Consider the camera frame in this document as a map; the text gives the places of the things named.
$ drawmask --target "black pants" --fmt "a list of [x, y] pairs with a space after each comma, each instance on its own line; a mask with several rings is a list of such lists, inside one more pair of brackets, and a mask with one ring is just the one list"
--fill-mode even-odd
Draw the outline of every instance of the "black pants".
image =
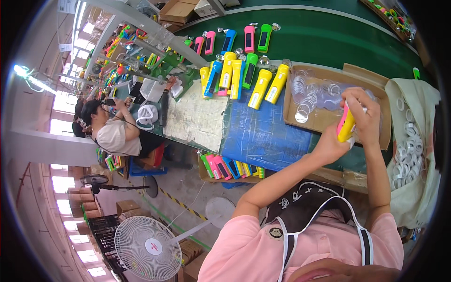
[[139, 141], [141, 142], [141, 151], [137, 158], [144, 159], [147, 158], [150, 152], [158, 148], [162, 143], [164, 143], [165, 138], [148, 131], [139, 130]]

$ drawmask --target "red knob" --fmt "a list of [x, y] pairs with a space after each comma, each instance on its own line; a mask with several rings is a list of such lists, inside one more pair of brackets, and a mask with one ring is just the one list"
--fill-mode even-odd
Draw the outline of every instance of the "red knob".
[[119, 68], [117, 68], [117, 73], [119, 75], [123, 75], [127, 73], [127, 69], [124, 66], [120, 66]]

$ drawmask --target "workbench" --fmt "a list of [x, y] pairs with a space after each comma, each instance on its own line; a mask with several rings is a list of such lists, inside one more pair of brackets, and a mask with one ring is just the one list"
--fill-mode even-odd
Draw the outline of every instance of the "workbench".
[[[365, 14], [361, 8], [355, 10]], [[224, 17], [199, 20], [175, 34], [196, 37], [205, 30], [216, 31], [217, 27], [234, 29], [237, 32], [234, 50], [244, 46], [243, 28], [250, 22], [258, 22], [259, 26], [276, 22], [281, 30], [272, 33], [269, 52], [256, 52], [259, 56], [267, 55], [271, 61], [287, 58], [337, 71], [344, 63], [350, 63], [388, 78], [407, 79], [413, 78], [412, 68], [417, 67], [422, 79], [430, 80], [418, 54], [385, 26], [379, 26], [378, 23], [383, 23], [376, 15], [368, 16], [366, 20], [345, 12], [334, 13], [315, 7], [258, 10], [250, 7]], [[213, 54], [220, 53], [224, 38], [223, 33], [216, 34]], [[203, 51], [202, 56], [207, 61], [215, 59], [213, 55], [205, 56]], [[203, 100], [196, 85], [200, 83], [195, 83], [179, 102], [170, 99], [168, 127], [165, 128], [167, 138], [274, 171], [311, 152], [319, 140], [319, 134], [285, 125], [282, 115], [285, 91], [276, 105], [263, 101], [260, 110], [255, 111], [247, 107], [252, 90], [243, 90], [240, 101], [216, 96]], [[391, 146], [382, 153], [388, 163], [392, 156]], [[363, 148], [354, 146], [328, 167], [365, 173]]]

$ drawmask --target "green floor line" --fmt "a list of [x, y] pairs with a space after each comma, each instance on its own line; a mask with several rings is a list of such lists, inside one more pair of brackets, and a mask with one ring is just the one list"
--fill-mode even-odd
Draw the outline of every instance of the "green floor line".
[[[166, 220], [167, 222], [171, 222], [171, 220], [166, 217], [164, 214], [162, 214], [154, 205], [152, 205], [149, 200], [144, 196], [143, 192], [139, 192], [138, 193], [141, 194], [141, 197], [146, 201], [146, 203], [152, 208], [154, 209], [164, 220]], [[185, 230], [183, 230], [182, 228], [178, 227], [177, 225], [175, 225], [174, 223], [172, 224], [172, 227], [174, 227], [175, 229], [177, 229], [178, 231], [180, 231], [181, 233], [184, 233]], [[207, 251], [211, 251], [212, 249], [207, 246], [206, 244], [202, 243], [201, 241], [197, 240], [196, 238], [194, 238], [193, 236], [190, 236], [190, 239], [193, 240], [194, 242], [198, 243], [199, 245], [201, 245], [202, 247], [204, 247], [205, 249], [207, 249]]]

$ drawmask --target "black pedestal fan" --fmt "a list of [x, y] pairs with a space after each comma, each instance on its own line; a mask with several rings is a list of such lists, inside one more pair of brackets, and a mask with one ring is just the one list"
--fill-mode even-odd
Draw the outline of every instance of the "black pedestal fan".
[[119, 187], [116, 185], [107, 185], [108, 177], [101, 174], [90, 174], [83, 176], [80, 181], [84, 185], [90, 185], [92, 187], [92, 192], [94, 194], [98, 194], [100, 192], [100, 188], [106, 190], [118, 190], [118, 191], [128, 191], [128, 190], [136, 190], [136, 189], [144, 189], [147, 195], [152, 198], [155, 198], [158, 195], [158, 184], [156, 179], [153, 176], [146, 176], [144, 181], [145, 186], [127, 186], [127, 187]]

